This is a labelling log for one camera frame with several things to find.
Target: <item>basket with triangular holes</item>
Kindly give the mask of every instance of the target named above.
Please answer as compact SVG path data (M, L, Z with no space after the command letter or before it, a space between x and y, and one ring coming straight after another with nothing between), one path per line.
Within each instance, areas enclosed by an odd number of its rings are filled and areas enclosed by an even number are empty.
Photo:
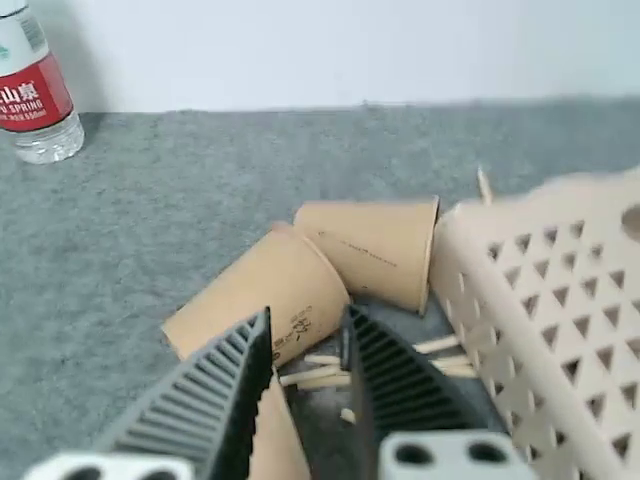
M640 478L640 169L456 206L430 282L541 478Z

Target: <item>gray carpet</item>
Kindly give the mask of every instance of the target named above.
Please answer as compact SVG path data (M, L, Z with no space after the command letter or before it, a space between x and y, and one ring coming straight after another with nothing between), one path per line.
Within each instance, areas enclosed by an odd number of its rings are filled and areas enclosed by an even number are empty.
M88 447L176 358L159 326L307 199L476 196L640 160L640 101L87 115L75 159L36 167L0 144L0 478ZM448 332L372 305L411 338ZM321 346L334 350L335 344ZM499 428L482 389L461 387ZM353 477L348 394L291 401L318 479Z

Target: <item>plastic bottle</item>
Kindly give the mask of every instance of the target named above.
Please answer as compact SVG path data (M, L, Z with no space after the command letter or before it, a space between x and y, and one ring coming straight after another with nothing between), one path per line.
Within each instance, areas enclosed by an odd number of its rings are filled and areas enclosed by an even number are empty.
M26 0L0 0L0 128L29 163L64 160L84 142L58 64Z

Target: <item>toothpick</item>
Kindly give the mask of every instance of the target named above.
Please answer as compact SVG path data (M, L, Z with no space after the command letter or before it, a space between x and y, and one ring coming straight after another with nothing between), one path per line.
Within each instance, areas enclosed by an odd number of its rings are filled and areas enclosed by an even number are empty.
M485 175L481 166L478 166L478 188L480 189L480 196L485 205L491 205L493 203L493 192L491 191L491 185L489 179Z
M441 368L440 371L447 377L460 377L460 378L477 378L478 374L470 366L465 367L449 367Z
M433 363L437 367L463 367L470 365L469 358L466 355L453 355L451 357L437 358L433 360Z
M283 387L293 385L294 383L300 383L307 380L316 378L329 377L340 372L340 367L337 365L327 365L326 367L316 368L314 370L307 370L306 372L292 373L291 375L285 375L280 377L280 384Z
M316 388L341 387L345 385L351 385L351 375L348 373L339 373L337 375L331 375L330 377L313 378L311 380L298 382L298 390L313 390Z
M449 335L438 340L430 340L428 342L418 343L413 346L419 353L432 353L439 350L445 350L447 348L460 345L460 340L455 335Z
M317 365L340 365L340 358L334 355L307 355L304 361Z
M350 408L343 408L340 410L340 418L345 422L349 422L355 425L356 423L356 414L353 413L353 410Z

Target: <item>kraft paper cup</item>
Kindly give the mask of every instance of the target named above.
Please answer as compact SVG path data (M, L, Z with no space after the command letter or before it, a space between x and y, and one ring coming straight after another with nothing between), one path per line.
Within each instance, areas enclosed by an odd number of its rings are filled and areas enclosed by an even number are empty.
M295 216L351 293L424 314L438 199L422 203L309 202Z
M184 359L269 306L273 359L282 365L337 330L347 303L349 294L325 256L292 226L276 224L163 330Z
M274 371L258 404L249 480L311 480L309 465Z

